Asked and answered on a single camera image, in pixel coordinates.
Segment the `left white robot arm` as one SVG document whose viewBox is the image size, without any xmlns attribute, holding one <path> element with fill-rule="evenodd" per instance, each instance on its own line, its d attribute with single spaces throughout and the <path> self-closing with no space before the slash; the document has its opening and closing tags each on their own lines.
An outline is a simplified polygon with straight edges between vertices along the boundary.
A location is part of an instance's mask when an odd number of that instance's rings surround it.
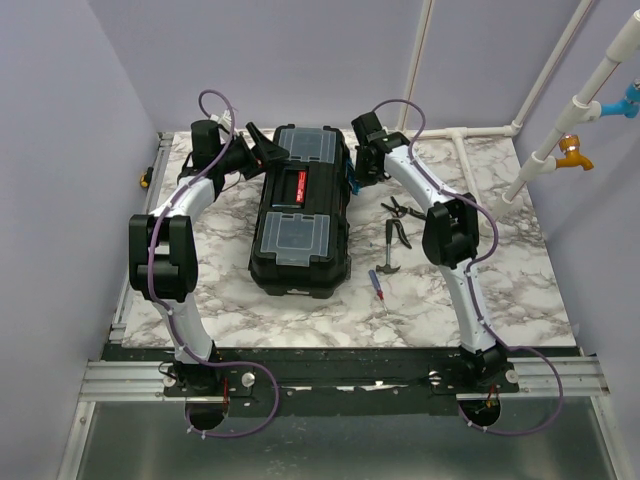
<svg viewBox="0 0 640 480">
<path fill-rule="evenodd" d="M 253 123 L 246 128 L 252 145 L 231 125 L 210 119 L 193 122 L 192 149 L 176 190 L 152 212 L 129 220 L 129 283 L 166 320 L 175 359 L 193 364 L 187 382 L 201 395 L 220 387 L 222 372 L 212 364 L 214 342 L 194 297 L 199 268 L 194 223 L 218 199 L 227 175 L 237 172 L 251 179 L 289 157 L 287 149 Z"/>
</svg>

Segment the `steel claw hammer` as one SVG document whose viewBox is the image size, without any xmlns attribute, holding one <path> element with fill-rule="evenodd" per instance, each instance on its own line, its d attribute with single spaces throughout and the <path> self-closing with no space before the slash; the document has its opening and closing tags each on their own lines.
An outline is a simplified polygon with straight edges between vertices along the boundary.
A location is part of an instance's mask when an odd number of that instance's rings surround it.
<svg viewBox="0 0 640 480">
<path fill-rule="evenodd" d="M 383 265 L 376 266 L 376 272 L 391 275 L 400 270 L 400 266 L 393 266 L 391 264 L 392 258 L 392 237 L 394 230 L 395 220 L 389 219 L 385 223 L 385 263 Z"/>
</svg>

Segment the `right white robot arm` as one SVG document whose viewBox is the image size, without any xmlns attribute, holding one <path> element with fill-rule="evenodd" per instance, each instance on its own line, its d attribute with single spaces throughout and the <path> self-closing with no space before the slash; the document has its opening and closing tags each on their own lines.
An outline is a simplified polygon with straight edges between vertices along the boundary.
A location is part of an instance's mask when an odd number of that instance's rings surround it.
<svg viewBox="0 0 640 480">
<path fill-rule="evenodd" d="M 362 187 L 387 175 L 411 195 L 426 216 L 422 248 L 445 279 L 459 325 L 461 347 L 472 355 L 496 346 L 474 260 L 480 235 L 475 198 L 458 194 L 414 153 L 400 132 L 387 132 L 375 112 L 351 122 L 356 146 L 355 179 Z"/>
</svg>

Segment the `black plastic toolbox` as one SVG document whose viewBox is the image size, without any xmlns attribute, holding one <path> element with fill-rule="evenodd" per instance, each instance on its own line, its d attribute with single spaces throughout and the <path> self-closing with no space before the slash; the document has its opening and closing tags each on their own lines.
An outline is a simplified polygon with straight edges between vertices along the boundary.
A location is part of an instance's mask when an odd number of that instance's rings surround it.
<svg viewBox="0 0 640 480">
<path fill-rule="evenodd" d="M 329 126 L 280 126 L 273 142 L 287 155 L 265 173 L 250 275 L 272 296 L 327 299 L 351 272 L 349 148 Z"/>
</svg>

